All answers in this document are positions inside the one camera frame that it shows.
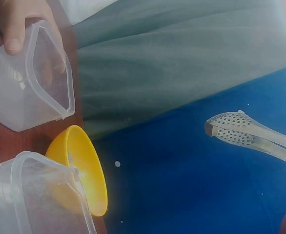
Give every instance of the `gray cloth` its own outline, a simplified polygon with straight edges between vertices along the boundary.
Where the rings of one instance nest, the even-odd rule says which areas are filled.
[[[74,31],[91,137],[286,67],[274,0],[119,0]]]

